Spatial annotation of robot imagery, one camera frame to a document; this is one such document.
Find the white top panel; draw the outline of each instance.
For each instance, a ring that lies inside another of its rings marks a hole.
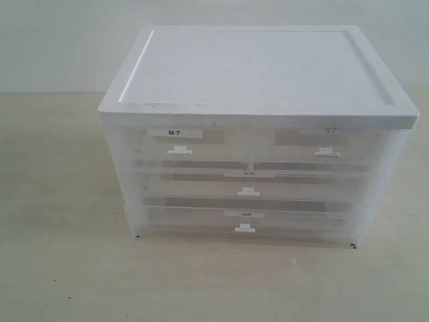
[[[350,26],[146,28],[100,111],[418,115]]]
[[[389,103],[347,33],[155,30],[124,103]]]

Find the drawer front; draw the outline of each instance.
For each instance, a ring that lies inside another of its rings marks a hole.
[[[152,207],[224,209],[245,211],[295,211],[302,213],[348,213],[351,204],[336,201],[283,199],[240,199],[206,197],[144,197],[142,204]]]
[[[361,178],[240,177],[222,174],[118,173],[126,201],[143,196],[230,197],[352,202]]]
[[[173,207],[128,207],[130,217],[144,217],[143,230],[195,231],[285,237],[333,237],[343,232],[346,217],[323,213],[223,211]]]
[[[260,162],[372,164],[382,131],[260,130],[255,158]]]
[[[249,157],[245,129],[110,127],[106,133],[109,141],[116,142],[111,146],[117,160],[147,160],[159,166],[171,160],[247,162]]]

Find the drawer label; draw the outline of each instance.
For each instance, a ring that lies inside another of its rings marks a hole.
[[[227,217],[250,217],[250,218],[265,217],[265,213],[256,213],[254,211],[224,211],[223,215]]]
[[[165,138],[197,138],[202,139],[201,129],[149,129],[149,136],[162,136]]]

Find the white drawer handle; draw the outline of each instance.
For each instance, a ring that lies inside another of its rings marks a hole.
[[[184,155],[184,154],[187,154],[187,155],[191,156],[192,150],[188,150],[188,148],[186,146],[174,146],[174,149],[168,150],[167,154],[168,155],[178,155],[178,154]]]
[[[326,148],[323,148],[322,146],[319,146],[319,151],[314,153],[315,156],[324,156],[327,158],[339,158],[340,152],[334,152],[332,149],[332,146],[328,146]]]
[[[250,227],[250,223],[241,223],[240,227],[235,228],[236,233],[254,233],[255,231],[255,228]]]
[[[252,186],[244,186],[237,194],[240,197],[259,197],[259,192],[255,191]]]

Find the storage cabinet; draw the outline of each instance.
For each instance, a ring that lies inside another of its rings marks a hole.
[[[99,111],[134,236],[344,244],[418,118],[353,26],[145,28]]]

